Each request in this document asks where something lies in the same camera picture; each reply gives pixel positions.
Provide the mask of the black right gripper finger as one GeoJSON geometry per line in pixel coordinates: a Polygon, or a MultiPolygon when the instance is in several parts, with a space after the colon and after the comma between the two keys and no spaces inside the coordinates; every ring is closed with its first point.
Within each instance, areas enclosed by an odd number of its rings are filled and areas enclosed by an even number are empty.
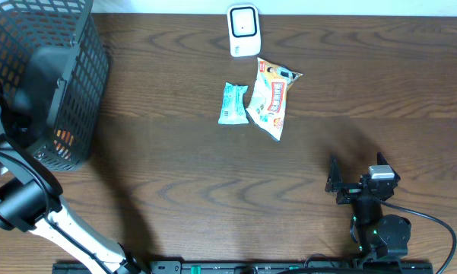
{"type": "Polygon", "coordinates": [[[328,179],[325,185],[327,193],[338,192],[343,186],[341,171],[338,166],[337,160],[334,156],[330,157],[330,168],[328,172],[328,179]]]}
{"type": "Polygon", "coordinates": [[[393,174],[394,174],[394,180],[396,181],[400,181],[401,177],[398,175],[398,173],[392,168],[392,166],[390,165],[390,163],[386,160],[386,158],[383,156],[382,152],[378,152],[377,153],[377,164],[378,165],[387,165],[390,167],[390,169],[392,170],[393,174]]]}

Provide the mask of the yellow snack bag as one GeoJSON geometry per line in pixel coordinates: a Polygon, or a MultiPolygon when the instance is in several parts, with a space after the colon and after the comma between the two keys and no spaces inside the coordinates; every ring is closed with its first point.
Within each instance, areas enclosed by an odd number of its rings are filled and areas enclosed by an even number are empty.
{"type": "Polygon", "coordinates": [[[246,112],[260,129],[279,142],[284,128],[287,92],[303,74],[259,57],[257,61],[254,90],[246,112]]]}

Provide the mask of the teal wet wipe packet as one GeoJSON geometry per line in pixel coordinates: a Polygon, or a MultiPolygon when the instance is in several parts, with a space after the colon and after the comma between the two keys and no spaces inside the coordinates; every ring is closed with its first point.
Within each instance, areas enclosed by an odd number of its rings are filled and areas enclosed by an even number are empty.
{"type": "Polygon", "coordinates": [[[218,119],[219,124],[238,125],[249,122],[243,105],[243,98],[247,91],[248,86],[225,83],[221,113],[218,119]]]}

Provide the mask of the orange tissue pack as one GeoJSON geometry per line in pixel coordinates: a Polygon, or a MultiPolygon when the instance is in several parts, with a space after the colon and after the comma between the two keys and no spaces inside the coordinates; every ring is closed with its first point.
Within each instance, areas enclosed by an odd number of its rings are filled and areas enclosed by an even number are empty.
{"type": "Polygon", "coordinates": [[[75,141],[74,135],[62,129],[57,129],[53,140],[54,152],[65,160],[72,159],[72,145],[75,141]]]}

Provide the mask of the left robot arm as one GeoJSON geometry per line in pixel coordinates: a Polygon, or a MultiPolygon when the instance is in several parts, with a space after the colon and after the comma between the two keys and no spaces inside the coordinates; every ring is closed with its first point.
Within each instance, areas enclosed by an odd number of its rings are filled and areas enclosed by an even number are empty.
{"type": "Polygon", "coordinates": [[[94,230],[66,202],[51,172],[7,136],[9,113],[0,95],[0,167],[13,179],[0,187],[0,228],[43,237],[83,263],[92,273],[149,273],[125,248],[94,230]]]}

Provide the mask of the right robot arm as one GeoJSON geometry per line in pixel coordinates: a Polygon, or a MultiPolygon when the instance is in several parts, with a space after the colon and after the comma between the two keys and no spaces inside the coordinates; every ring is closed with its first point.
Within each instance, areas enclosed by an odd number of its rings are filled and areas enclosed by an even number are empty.
{"type": "Polygon", "coordinates": [[[379,152],[377,164],[368,168],[356,183],[345,183],[336,158],[330,160],[327,193],[336,194],[336,203],[352,207],[350,234],[359,244],[360,255],[352,259],[356,268],[371,263],[398,263],[408,254],[411,223],[398,215],[384,215],[382,203],[394,195],[400,176],[379,152]]]}

